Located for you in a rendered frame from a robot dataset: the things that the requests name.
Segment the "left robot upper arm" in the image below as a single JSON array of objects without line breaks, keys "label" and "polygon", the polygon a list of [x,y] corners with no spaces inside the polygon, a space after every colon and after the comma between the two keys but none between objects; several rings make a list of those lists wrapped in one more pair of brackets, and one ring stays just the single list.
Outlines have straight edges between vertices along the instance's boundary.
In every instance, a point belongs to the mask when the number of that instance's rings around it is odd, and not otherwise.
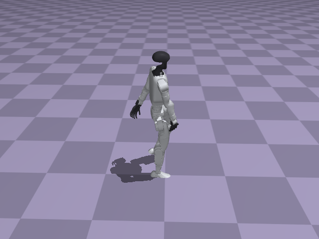
[{"label": "left robot upper arm", "polygon": [[[153,68],[156,68],[156,66],[151,66],[150,67],[150,71],[153,69]],[[145,84],[145,89],[149,91],[149,79],[150,79],[150,74],[148,75],[148,78],[147,78],[147,82]]]}]

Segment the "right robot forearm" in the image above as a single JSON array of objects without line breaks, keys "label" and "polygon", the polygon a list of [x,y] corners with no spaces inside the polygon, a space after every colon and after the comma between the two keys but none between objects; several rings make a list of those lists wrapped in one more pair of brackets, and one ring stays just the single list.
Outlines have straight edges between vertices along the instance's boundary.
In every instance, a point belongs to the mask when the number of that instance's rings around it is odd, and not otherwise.
[{"label": "right robot forearm", "polygon": [[168,118],[172,121],[173,125],[177,123],[176,115],[174,113],[174,103],[169,103],[166,109],[168,113]]}]

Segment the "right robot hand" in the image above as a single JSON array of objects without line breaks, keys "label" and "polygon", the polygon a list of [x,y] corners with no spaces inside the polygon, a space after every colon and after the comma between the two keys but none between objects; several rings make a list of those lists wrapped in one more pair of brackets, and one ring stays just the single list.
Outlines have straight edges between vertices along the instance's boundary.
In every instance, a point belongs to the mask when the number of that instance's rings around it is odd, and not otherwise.
[{"label": "right robot hand", "polygon": [[174,124],[172,123],[172,121],[170,121],[171,127],[169,128],[169,131],[173,131],[175,128],[177,128],[178,123]]}]

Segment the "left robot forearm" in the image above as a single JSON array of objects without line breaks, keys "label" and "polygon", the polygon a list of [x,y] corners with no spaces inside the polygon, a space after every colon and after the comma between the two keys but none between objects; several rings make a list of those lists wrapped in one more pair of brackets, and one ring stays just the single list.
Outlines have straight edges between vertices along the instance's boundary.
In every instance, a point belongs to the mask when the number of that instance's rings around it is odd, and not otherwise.
[{"label": "left robot forearm", "polygon": [[139,96],[138,100],[139,100],[139,103],[138,105],[142,105],[143,102],[145,101],[147,95],[149,94],[149,91],[145,89],[145,86],[143,87],[142,89],[142,93],[141,95]]}]

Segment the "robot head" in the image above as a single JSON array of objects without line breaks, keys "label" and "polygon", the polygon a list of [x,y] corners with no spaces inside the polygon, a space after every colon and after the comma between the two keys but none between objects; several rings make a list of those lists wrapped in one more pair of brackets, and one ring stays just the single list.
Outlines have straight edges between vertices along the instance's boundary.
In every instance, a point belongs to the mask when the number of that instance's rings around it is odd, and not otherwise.
[{"label": "robot head", "polygon": [[[152,59],[155,62],[162,63],[161,65],[156,66],[156,69],[152,71],[153,76],[160,76],[160,72],[162,72],[163,69],[166,69],[167,61],[170,59],[170,56],[164,51],[157,51],[153,54]],[[162,75],[164,75],[164,72],[162,72]]]}]

